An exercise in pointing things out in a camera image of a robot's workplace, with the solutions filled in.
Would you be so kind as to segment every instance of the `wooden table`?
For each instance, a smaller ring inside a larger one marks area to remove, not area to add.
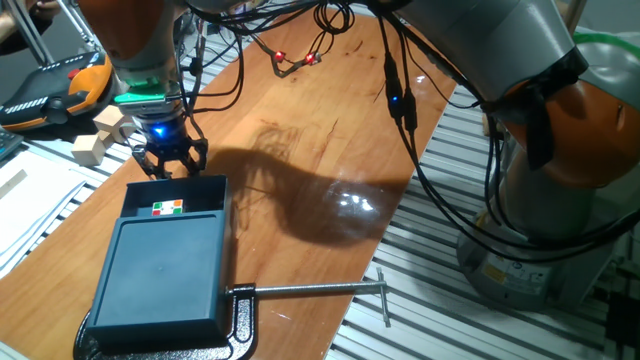
[[[301,59],[318,32],[307,14],[262,38]],[[388,33],[400,64],[395,32]],[[377,21],[365,17],[336,37],[322,63],[286,79],[274,76],[267,55],[252,44],[245,51],[241,100],[228,111],[197,117],[211,144],[206,174],[229,176],[237,204],[236,283],[362,278],[413,171],[386,108],[383,55]],[[419,57],[451,93],[454,83]],[[231,88],[236,71],[237,63],[228,66],[205,92]],[[422,149],[445,101],[419,75],[411,67]],[[229,100],[200,98],[198,107]],[[145,180],[129,160],[0,281],[0,341],[30,359],[71,358],[126,184]],[[321,359],[350,300],[261,301],[253,358]]]

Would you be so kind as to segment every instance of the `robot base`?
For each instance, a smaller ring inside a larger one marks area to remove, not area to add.
[[[506,240],[524,244],[522,237],[491,221],[482,227]],[[492,242],[479,233],[474,236],[501,253],[518,258],[544,259],[567,253],[523,251]],[[460,234],[456,254],[462,273],[478,293],[508,307],[537,311],[546,305],[578,306],[609,263],[614,245],[615,242],[610,243],[568,261],[530,264],[496,256]]]

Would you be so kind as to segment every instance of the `small colorful cube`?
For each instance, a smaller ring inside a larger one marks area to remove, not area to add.
[[[152,216],[182,214],[182,199],[153,203]]]

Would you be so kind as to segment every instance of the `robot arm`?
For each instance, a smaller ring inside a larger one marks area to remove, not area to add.
[[[131,86],[116,102],[123,113],[134,116],[147,137],[148,150],[161,161],[180,160],[190,164],[190,172],[197,172],[190,157],[166,156],[174,150],[182,154],[191,143],[184,140],[187,114],[182,102],[168,100],[180,95],[171,29],[186,4],[178,0],[78,3],[116,73]],[[188,0],[209,13],[239,3]],[[460,71],[483,110],[504,123],[527,149],[533,168],[544,167],[570,186],[598,187],[638,162],[640,104],[619,100],[614,96],[619,93],[617,85],[611,81],[578,79],[587,70],[587,61],[551,0],[414,0],[397,13]],[[182,139],[182,144],[169,139]],[[144,159],[138,160],[144,168]]]

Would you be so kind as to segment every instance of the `metal grating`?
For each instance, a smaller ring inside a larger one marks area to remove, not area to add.
[[[457,87],[451,101],[475,98]],[[483,207],[488,140],[482,113],[447,106],[421,158],[443,197],[472,217]],[[635,350],[605,338],[609,305],[589,298],[572,311],[518,311],[481,297],[460,272],[458,231],[411,179],[364,275],[389,284],[391,328],[376,295],[356,295],[326,359],[623,359]],[[620,241],[617,254],[640,261],[637,242]],[[630,295],[640,295],[632,282]]]

